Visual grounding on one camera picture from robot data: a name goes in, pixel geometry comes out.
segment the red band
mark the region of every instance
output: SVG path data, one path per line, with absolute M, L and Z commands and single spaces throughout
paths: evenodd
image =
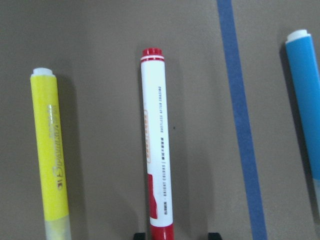
M 174 240 L 174 224 L 163 227 L 151 225 L 151 240 Z

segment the marker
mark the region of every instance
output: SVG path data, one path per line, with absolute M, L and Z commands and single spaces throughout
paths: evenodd
M 173 240 L 165 58 L 147 48 L 140 61 L 151 239 Z
M 57 79 L 47 68 L 30 78 L 47 240 L 71 240 Z
M 297 30 L 285 43 L 302 129 L 311 166 L 316 201 L 320 206 L 320 79 L 311 34 Z

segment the blue marker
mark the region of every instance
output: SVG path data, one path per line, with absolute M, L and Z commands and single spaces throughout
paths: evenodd
M 312 37 L 289 34 L 285 43 L 299 107 L 318 208 L 320 206 L 320 79 Z

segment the red marker cap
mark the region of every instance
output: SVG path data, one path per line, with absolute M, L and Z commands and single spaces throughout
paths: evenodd
M 150 60 L 165 61 L 165 58 L 162 55 L 162 50 L 160 48 L 150 47 L 142 51 L 142 58 L 140 60 L 142 63 Z

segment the white marker barrel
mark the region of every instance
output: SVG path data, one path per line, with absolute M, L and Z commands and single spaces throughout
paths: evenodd
M 173 240 L 165 58 L 159 48 L 147 48 L 141 60 L 152 240 Z

